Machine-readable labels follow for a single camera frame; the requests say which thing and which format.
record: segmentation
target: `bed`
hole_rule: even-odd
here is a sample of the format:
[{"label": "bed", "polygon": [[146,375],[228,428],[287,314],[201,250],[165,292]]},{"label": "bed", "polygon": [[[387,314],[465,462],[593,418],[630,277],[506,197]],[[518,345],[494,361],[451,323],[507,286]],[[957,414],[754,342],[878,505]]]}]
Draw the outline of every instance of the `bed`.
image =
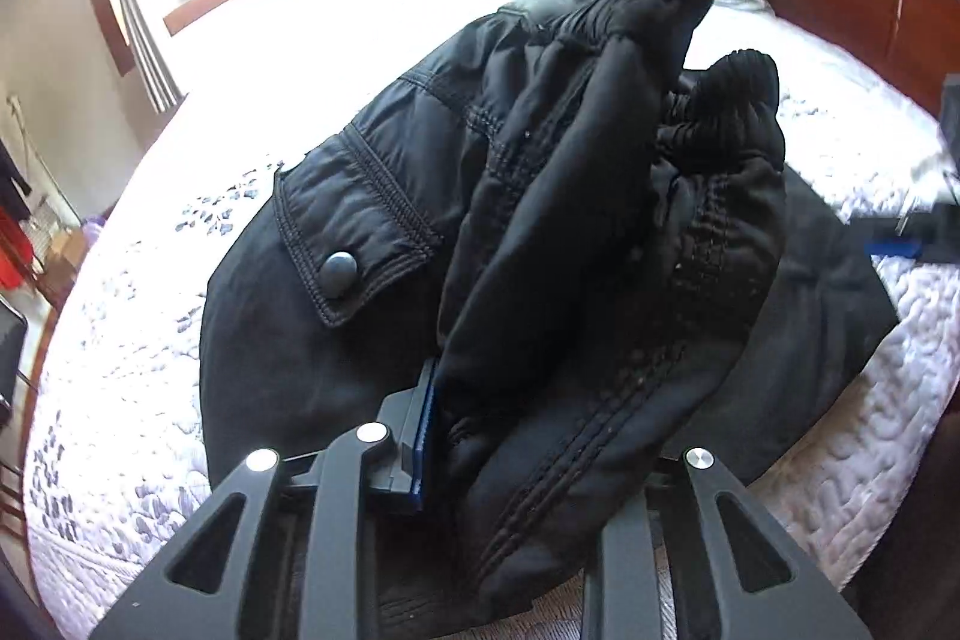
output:
[{"label": "bed", "polygon": [[[64,307],[40,379],[26,510],[37,587],[67,640],[88,636],[208,496],[203,295],[268,198],[272,172],[504,1],[235,0],[184,31],[181,41],[217,68],[133,175]],[[936,14],[960,19],[956,0],[768,1],[781,17],[714,7],[688,66],[705,68],[736,47],[773,55],[788,162],[842,217],[930,199],[915,168],[943,154],[929,112],[943,73],[960,71],[950,61],[960,33]],[[318,5],[357,11],[304,14]],[[960,271],[894,259],[876,266],[901,323],[752,486],[838,587],[889,525],[960,371]],[[572,640],[577,588],[571,581],[531,613],[464,638]]]}]

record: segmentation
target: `snap button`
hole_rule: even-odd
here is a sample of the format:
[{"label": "snap button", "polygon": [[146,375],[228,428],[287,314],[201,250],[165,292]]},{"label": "snap button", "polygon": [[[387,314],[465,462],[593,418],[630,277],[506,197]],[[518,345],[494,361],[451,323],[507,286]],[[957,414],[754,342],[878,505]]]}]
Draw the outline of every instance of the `snap button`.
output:
[{"label": "snap button", "polygon": [[356,258],[344,251],[334,253],[320,266],[320,293],[329,299],[339,299],[356,279]]}]

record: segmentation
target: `hanging clothes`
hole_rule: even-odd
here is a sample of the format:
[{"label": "hanging clothes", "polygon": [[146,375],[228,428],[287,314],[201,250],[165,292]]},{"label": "hanging clothes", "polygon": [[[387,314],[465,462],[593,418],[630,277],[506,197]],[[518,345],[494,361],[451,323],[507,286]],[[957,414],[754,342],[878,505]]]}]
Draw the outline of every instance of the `hanging clothes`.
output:
[{"label": "hanging clothes", "polygon": [[27,220],[30,208],[23,199],[31,192],[29,183],[16,167],[6,146],[0,142],[0,207],[14,220]]}]

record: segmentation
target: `metal screw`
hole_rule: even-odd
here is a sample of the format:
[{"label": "metal screw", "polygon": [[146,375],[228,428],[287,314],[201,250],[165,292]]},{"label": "metal screw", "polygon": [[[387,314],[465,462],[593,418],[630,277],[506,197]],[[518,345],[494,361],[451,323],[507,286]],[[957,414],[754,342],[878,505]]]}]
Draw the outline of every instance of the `metal screw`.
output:
[{"label": "metal screw", "polygon": [[247,469],[251,470],[251,472],[266,472],[277,464],[279,460],[280,457],[277,456],[277,451],[272,451],[270,448],[260,448],[260,450],[253,451],[250,456],[247,456],[245,463]]},{"label": "metal screw", "polygon": [[365,423],[357,429],[357,439],[361,442],[380,442],[387,437],[387,427],[379,421]]},{"label": "metal screw", "polygon": [[713,466],[713,453],[706,448],[690,448],[686,452],[686,463],[694,469],[709,469]]}]

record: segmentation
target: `red cloth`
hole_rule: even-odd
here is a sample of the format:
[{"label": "red cloth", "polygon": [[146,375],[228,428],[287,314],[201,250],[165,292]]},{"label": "red cloth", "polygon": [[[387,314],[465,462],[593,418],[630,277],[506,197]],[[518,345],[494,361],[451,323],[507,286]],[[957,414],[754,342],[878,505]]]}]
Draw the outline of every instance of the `red cloth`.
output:
[{"label": "red cloth", "polygon": [[[12,290],[23,282],[22,266],[29,266],[34,258],[34,247],[30,239],[23,233],[19,223],[0,208],[0,289]],[[11,259],[11,252],[16,253],[16,259]]]}]

